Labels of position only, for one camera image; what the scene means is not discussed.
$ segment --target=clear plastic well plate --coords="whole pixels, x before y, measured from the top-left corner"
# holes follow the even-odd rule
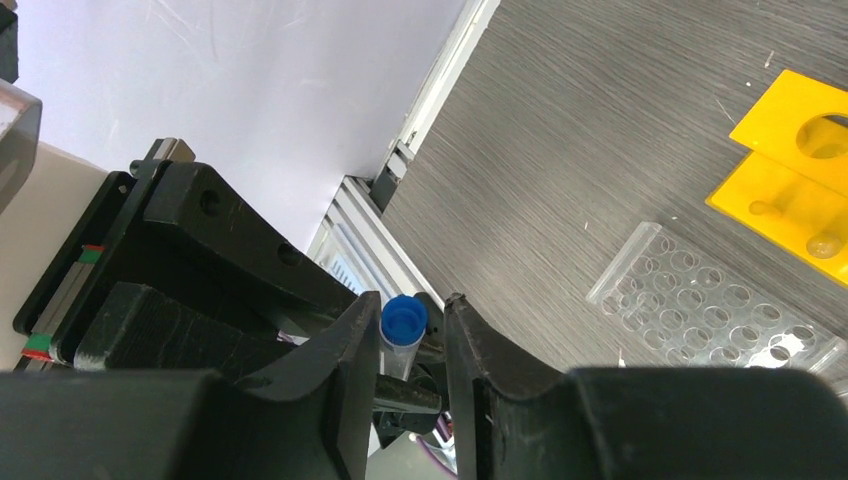
[[[586,299],[672,365],[819,372],[846,343],[661,225],[643,222]]]

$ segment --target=blue tube cap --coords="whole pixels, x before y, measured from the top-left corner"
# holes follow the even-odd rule
[[[380,331],[389,343],[399,347],[414,345],[426,329],[427,307],[421,300],[399,295],[383,307]]]

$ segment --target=countertop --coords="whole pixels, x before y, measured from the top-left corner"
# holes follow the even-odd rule
[[[657,361],[584,298],[641,221],[848,338],[841,286],[704,204],[783,69],[848,88],[846,25],[844,0],[503,0],[384,223],[560,369]]]

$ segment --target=white wall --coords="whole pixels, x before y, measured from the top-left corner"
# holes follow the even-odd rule
[[[42,140],[126,169],[181,137],[305,250],[373,175],[465,0],[21,0]]]
[[[106,172],[42,143],[0,215],[0,371],[15,368],[27,339],[12,330],[12,319],[105,179]]]

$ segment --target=screw hole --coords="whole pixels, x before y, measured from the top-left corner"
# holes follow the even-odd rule
[[[665,310],[660,314],[660,323],[669,329],[669,330],[677,330],[683,325],[683,322],[689,318],[689,314],[685,312],[681,312],[679,310]]]
[[[827,115],[807,122],[798,132],[798,149],[811,158],[829,160],[848,153],[845,131],[848,129],[848,117]]]
[[[713,339],[713,334],[703,328],[690,328],[683,334],[683,339],[695,350],[702,350]]]
[[[736,361],[739,360],[740,356],[741,352],[738,348],[733,345],[727,345],[713,350],[710,353],[710,360],[712,360],[715,365],[733,366],[736,364]]]
[[[674,255],[671,256],[671,267],[678,272],[688,272],[697,267],[699,263],[698,257],[683,250],[674,252]]]
[[[618,281],[618,291],[621,292],[622,295],[633,295],[636,293],[636,280],[627,276],[622,277],[622,279]]]
[[[704,288],[715,288],[724,280],[724,274],[715,268],[704,267],[698,270],[695,281]]]
[[[624,320],[622,320],[622,324],[628,331],[635,332],[642,328],[642,325],[648,323],[648,320],[649,318],[644,313],[635,313],[624,318]]]
[[[786,363],[789,361],[790,358],[792,358],[792,354],[789,353],[789,350],[787,350],[786,347],[782,347],[780,345],[776,347],[771,347],[769,353],[771,353],[772,358],[774,358],[778,362]]]
[[[719,307],[707,307],[704,310],[704,321],[712,328],[724,328],[730,322],[730,314]]]
[[[671,349],[665,354],[665,358],[672,365],[687,365],[692,360],[692,355],[688,350]]]
[[[759,339],[759,332],[747,325],[736,327],[730,332],[730,341],[743,350],[753,348]]]
[[[277,248],[277,258],[287,267],[296,267],[303,260],[300,252],[286,240],[283,240],[283,243]]]
[[[677,294],[677,301],[683,308],[695,310],[704,303],[704,294],[698,290],[684,288]]]
[[[221,213],[221,197],[214,190],[204,190],[200,194],[200,211],[210,217],[217,217]]]
[[[770,328],[777,325],[777,322],[780,320],[780,310],[774,305],[761,303],[754,307],[751,317],[758,324]]]
[[[633,262],[631,270],[636,275],[647,275],[651,272],[656,272],[658,268],[660,268],[660,264],[653,258],[639,257]]]
[[[654,287],[661,292],[674,290],[680,283],[680,277],[669,272],[660,272],[654,277]]]
[[[659,307],[665,305],[665,297],[657,293],[642,293],[637,300],[642,310],[646,312],[656,311]]]
[[[674,244],[669,239],[663,236],[657,236],[648,246],[648,251],[654,255],[662,255],[670,250],[674,250]]]
[[[742,308],[751,300],[751,291],[741,285],[731,285],[722,294],[724,301],[735,308]]]
[[[792,328],[792,335],[795,335],[796,337],[798,337],[798,340],[801,340],[803,342],[811,340],[814,336],[812,330],[810,330],[807,327],[801,327],[801,326],[793,327]]]
[[[666,336],[657,330],[648,330],[642,338],[651,350],[659,350],[666,341]]]
[[[601,310],[604,311],[607,315],[615,315],[621,310],[621,303],[619,303],[618,299],[613,296],[609,296],[604,299],[604,302],[601,304]]]

